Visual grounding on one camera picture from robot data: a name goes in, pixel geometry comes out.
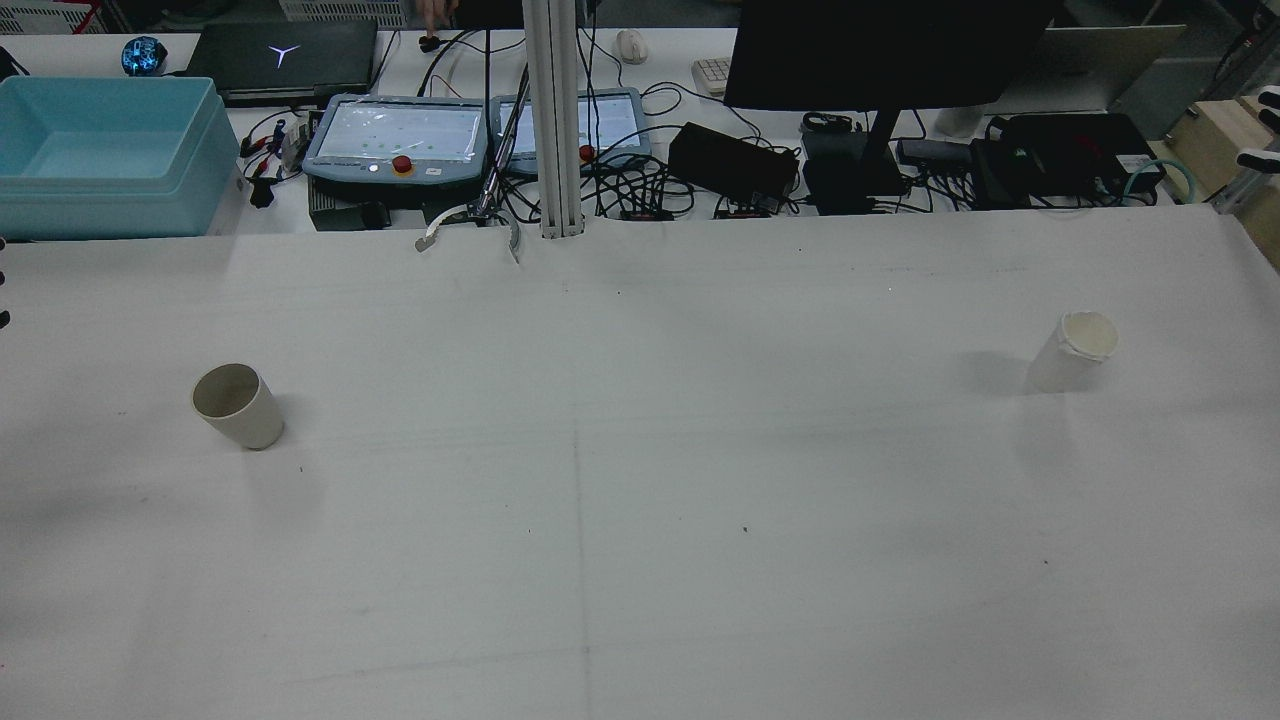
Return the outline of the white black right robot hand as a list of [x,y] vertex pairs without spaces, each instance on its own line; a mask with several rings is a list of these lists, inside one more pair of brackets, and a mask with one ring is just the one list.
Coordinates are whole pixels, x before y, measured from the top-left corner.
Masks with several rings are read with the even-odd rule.
[[1262,87],[1257,96],[1260,110],[1258,122],[1267,128],[1272,140],[1263,149],[1243,149],[1236,155],[1236,164],[1245,169],[1263,174],[1279,173],[1279,87],[1268,85]]

